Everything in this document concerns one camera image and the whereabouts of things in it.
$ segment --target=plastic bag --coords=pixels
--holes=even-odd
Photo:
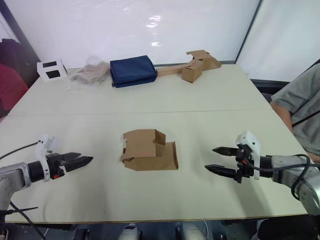
[[[106,79],[109,71],[109,63],[102,61],[98,57],[90,56],[86,61],[85,67],[69,76],[71,85],[97,87]]]

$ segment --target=white box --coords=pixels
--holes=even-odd
[[[68,74],[61,59],[50,62],[37,62],[36,70],[45,82],[64,78]]]

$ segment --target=flattened cardboard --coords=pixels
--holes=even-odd
[[[221,62],[215,59],[205,50],[188,51],[187,55],[191,54],[194,59],[204,62],[203,70],[218,69],[221,67]]]
[[[166,67],[158,68],[156,70],[157,76],[162,77],[162,76],[167,76],[167,75],[171,75],[171,74],[180,74],[184,67],[188,67],[188,66],[192,65],[193,62],[194,62],[194,60],[191,60],[190,62],[185,63],[185,64],[179,64],[179,65],[174,65],[174,66],[166,66]]]
[[[121,160],[135,171],[177,170],[176,143],[155,129],[137,129],[123,134],[126,147]]]
[[[186,66],[182,69],[181,78],[185,81],[193,83],[197,80],[198,77],[201,76],[204,70],[205,63],[200,60],[195,60],[192,65]]]

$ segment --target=white table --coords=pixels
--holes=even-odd
[[[111,77],[98,89],[69,88],[67,81],[38,79],[10,112],[16,115],[172,113],[271,109],[237,65],[204,71],[194,83],[162,76],[153,83],[123,88]]]

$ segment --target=cardboard box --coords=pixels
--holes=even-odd
[[[185,63],[185,64],[179,64],[179,65],[174,65],[174,66],[166,66],[166,67],[158,68],[156,70],[157,76],[162,77],[162,76],[167,76],[167,75],[171,75],[171,74],[180,74],[184,67],[188,67],[188,66],[192,65],[193,62],[194,62],[194,60],[191,60],[190,62]]]
[[[215,59],[205,50],[188,51],[187,55],[191,54],[194,59],[204,62],[203,70],[218,69],[221,67],[221,62]]]
[[[205,63],[203,61],[195,60],[193,64],[182,69],[181,78],[190,83],[193,83],[195,80],[197,80],[198,77],[201,76],[204,70],[204,65]]]
[[[65,78],[68,74],[61,59],[50,62],[37,62],[36,70],[44,82]]]
[[[123,134],[126,146],[121,161],[135,171],[177,170],[176,143],[156,129],[137,129]]]

